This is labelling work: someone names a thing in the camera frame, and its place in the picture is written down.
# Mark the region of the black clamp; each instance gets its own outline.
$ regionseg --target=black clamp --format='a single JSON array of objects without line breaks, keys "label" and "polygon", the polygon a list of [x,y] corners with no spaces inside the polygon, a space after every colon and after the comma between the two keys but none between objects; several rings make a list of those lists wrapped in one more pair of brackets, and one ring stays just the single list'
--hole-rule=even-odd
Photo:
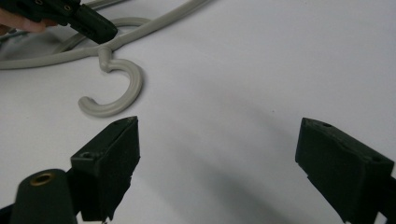
[{"label": "black clamp", "polygon": [[303,119],[295,160],[344,222],[396,223],[394,161],[332,125]]},{"label": "black clamp", "polygon": [[80,5],[80,0],[2,0],[0,7],[40,22],[43,19],[56,21],[87,36],[98,44],[105,43],[117,34],[117,27],[96,11]]},{"label": "black clamp", "polygon": [[15,203],[0,209],[4,224],[77,224],[113,218],[140,159],[137,117],[117,120],[71,157],[65,172],[30,175],[18,187]]}]

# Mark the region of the human hand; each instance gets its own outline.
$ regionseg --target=human hand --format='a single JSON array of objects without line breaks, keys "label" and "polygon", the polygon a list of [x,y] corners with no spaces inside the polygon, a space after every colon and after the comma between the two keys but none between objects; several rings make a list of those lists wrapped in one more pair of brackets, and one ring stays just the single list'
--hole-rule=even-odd
[{"label": "human hand", "polygon": [[56,22],[49,20],[34,22],[0,8],[0,35],[5,35],[12,28],[39,33],[43,32],[47,26],[53,25],[56,25]]}]

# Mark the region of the black tool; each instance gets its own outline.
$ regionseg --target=black tool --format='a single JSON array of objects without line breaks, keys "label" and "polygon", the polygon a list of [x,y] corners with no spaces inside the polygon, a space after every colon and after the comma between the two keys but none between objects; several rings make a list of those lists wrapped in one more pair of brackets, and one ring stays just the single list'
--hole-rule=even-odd
[{"label": "black tool", "polygon": [[105,43],[117,34],[117,27],[105,17],[80,4],[80,0],[1,0],[0,7],[22,15],[31,21],[56,21],[87,36],[98,44]]},{"label": "black tool", "polygon": [[396,223],[394,162],[332,125],[303,119],[296,161],[344,222]]},{"label": "black tool", "polygon": [[108,125],[72,156],[72,168],[25,178],[14,204],[0,210],[1,224],[76,224],[113,218],[140,159],[137,117]]}]

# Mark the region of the screw hole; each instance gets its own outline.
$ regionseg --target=screw hole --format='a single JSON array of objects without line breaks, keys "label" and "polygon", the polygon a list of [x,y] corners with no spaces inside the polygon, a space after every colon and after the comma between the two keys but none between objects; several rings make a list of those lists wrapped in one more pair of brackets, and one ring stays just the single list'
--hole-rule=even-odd
[{"label": "screw hole", "polygon": [[83,153],[81,153],[81,155],[79,155],[80,157],[83,157],[83,158],[92,158],[92,155],[91,155],[91,153],[89,153],[89,152],[83,152]]},{"label": "screw hole", "polygon": [[381,159],[379,159],[378,157],[372,157],[372,161],[381,162]]},{"label": "screw hole", "polygon": [[331,128],[332,127],[332,125],[328,124],[328,123],[323,123],[323,126],[325,126],[326,128]]},{"label": "screw hole", "polygon": [[35,176],[31,181],[30,184],[32,186],[38,187],[49,183],[54,177],[52,173],[44,173],[42,175]]}]

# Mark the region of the white table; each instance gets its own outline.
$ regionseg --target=white table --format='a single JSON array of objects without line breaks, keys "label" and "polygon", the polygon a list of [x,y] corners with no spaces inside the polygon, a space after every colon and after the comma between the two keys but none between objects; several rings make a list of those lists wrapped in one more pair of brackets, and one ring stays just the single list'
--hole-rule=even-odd
[{"label": "white table", "polygon": [[[181,3],[100,12],[153,19]],[[214,0],[116,51],[145,85],[106,119],[77,100],[111,102],[129,81],[96,58],[0,71],[0,207],[26,176],[69,169],[107,124],[137,115],[142,159],[112,223],[342,223],[294,161],[300,122],[329,122],[396,160],[395,11],[391,0]],[[58,30],[73,33],[48,29],[2,60],[46,52]]]}]

